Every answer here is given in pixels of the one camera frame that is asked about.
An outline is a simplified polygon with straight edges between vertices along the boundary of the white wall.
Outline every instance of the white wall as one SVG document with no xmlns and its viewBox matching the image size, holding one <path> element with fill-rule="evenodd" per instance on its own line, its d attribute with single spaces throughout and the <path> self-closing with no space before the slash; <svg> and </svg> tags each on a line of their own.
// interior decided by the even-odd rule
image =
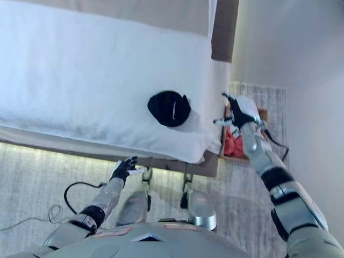
<svg viewBox="0 0 344 258">
<path fill-rule="evenodd" d="M 290 170 L 344 245 L 344 1 L 240 0 L 232 79 L 287 88 Z"/>
</svg>

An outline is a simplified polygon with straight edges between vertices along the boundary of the black cap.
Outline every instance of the black cap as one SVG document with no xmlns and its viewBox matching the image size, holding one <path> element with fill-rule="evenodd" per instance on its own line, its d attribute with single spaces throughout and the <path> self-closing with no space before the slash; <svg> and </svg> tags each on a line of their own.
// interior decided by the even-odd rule
<svg viewBox="0 0 344 258">
<path fill-rule="evenodd" d="M 148 109 L 160 124 L 169 127 L 182 125 L 191 111 L 188 98 L 174 91 L 163 91 L 151 97 Z"/>
</svg>

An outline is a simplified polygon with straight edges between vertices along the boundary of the white mattress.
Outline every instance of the white mattress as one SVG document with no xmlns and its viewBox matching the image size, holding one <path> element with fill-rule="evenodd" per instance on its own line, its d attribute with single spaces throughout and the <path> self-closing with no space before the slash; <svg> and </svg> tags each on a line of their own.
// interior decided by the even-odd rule
<svg viewBox="0 0 344 258">
<path fill-rule="evenodd" d="M 19 142 L 14 128 L 106 146 L 101 154 L 121 148 L 190 163 L 207 149 L 219 152 L 212 120 L 223 114 L 230 67 L 210 59 L 209 37 L 30 3 L 0 1 L 0 12 L 4 138 Z M 149 98 L 162 90 L 190 98 L 182 127 L 164 127 L 149 113 Z"/>
</svg>

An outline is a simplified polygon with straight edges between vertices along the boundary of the red cloth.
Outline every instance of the red cloth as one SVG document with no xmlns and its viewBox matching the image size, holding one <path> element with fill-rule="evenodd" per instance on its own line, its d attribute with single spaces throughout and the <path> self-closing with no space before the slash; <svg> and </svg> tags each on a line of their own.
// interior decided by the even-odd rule
<svg viewBox="0 0 344 258">
<path fill-rule="evenodd" d="M 243 157 L 245 156 L 242 147 L 242 136 L 238 138 L 234 138 L 229 130 L 226 130 L 226 138 L 225 138 L 225 156 L 236 156 L 236 157 Z"/>
<path fill-rule="evenodd" d="M 225 138 L 225 156 L 232 156 L 233 152 L 234 152 L 234 138 L 227 129 L 226 138 Z"/>
</svg>

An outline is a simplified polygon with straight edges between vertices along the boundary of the bed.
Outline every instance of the bed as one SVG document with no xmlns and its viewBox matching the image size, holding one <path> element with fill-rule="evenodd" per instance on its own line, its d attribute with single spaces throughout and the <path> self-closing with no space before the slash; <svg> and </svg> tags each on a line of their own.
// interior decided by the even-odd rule
<svg viewBox="0 0 344 258">
<path fill-rule="evenodd" d="M 0 141 L 216 175 L 236 12 L 237 1 L 0 0 Z M 149 113 L 162 90 L 188 97 L 182 126 Z"/>
</svg>

